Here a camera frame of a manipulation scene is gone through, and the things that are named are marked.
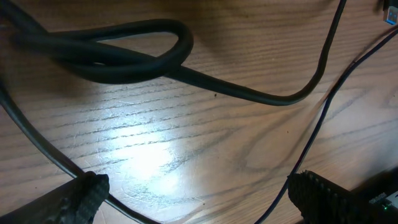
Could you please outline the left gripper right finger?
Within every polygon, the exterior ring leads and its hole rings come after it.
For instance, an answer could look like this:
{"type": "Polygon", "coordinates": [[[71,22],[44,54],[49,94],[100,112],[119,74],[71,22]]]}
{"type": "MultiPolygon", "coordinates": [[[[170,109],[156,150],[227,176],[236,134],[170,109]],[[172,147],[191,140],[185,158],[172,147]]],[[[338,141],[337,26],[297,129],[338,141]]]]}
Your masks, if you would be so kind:
{"type": "Polygon", "coordinates": [[[303,223],[397,223],[397,170],[380,172],[353,190],[304,171],[288,178],[288,196],[303,223]]]}

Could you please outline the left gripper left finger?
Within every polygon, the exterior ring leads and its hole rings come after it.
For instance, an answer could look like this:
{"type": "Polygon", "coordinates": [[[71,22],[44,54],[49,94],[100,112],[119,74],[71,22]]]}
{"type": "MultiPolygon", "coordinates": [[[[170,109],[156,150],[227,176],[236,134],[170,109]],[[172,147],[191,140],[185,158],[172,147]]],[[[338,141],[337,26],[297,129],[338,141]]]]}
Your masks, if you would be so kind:
{"type": "Polygon", "coordinates": [[[109,177],[86,172],[34,201],[1,216],[3,224],[92,223],[109,196],[109,177]]]}

